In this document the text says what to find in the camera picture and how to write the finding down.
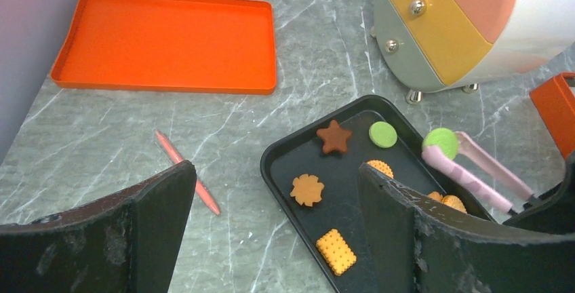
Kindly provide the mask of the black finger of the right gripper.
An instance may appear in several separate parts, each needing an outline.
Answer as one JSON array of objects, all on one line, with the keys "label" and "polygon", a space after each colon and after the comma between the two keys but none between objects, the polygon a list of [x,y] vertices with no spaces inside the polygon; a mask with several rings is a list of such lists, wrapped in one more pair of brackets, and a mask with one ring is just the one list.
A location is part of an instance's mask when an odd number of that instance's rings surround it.
[{"label": "black finger of the right gripper", "polygon": [[531,206],[503,222],[510,227],[574,227],[574,151],[566,159],[563,181]]}]

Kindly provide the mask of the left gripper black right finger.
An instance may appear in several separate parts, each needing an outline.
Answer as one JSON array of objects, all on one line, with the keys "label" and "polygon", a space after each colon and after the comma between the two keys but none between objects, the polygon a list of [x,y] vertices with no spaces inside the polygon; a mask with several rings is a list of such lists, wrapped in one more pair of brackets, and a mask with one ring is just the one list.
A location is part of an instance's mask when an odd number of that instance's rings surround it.
[{"label": "left gripper black right finger", "polygon": [[574,227],[510,227],[463,214],[368,165],[358,194],[384,292],[574,291]]}]

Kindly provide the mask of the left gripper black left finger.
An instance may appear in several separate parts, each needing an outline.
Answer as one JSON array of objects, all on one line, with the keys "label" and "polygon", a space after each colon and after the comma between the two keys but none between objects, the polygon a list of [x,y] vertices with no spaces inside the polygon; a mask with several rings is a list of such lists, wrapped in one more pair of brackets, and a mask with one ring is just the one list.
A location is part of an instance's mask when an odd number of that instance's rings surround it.
[{"label": "left gripper black left finger", "polygon": [[172,166],[28,224],[1,226],[2,292],[167,292],[195,190]]}]

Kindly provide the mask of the green sandwich cookie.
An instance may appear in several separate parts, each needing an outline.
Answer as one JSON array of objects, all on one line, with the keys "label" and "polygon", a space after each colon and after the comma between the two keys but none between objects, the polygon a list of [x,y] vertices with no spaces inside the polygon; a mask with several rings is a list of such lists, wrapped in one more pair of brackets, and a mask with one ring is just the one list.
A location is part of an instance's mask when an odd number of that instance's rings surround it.
[{"label": "green sandwich cookie", "polygon": [[452,130],[435,128],[431,130],[422,141],[422,147],[438,146],[442,153],[450,160],[458,154],[459,141]]}]

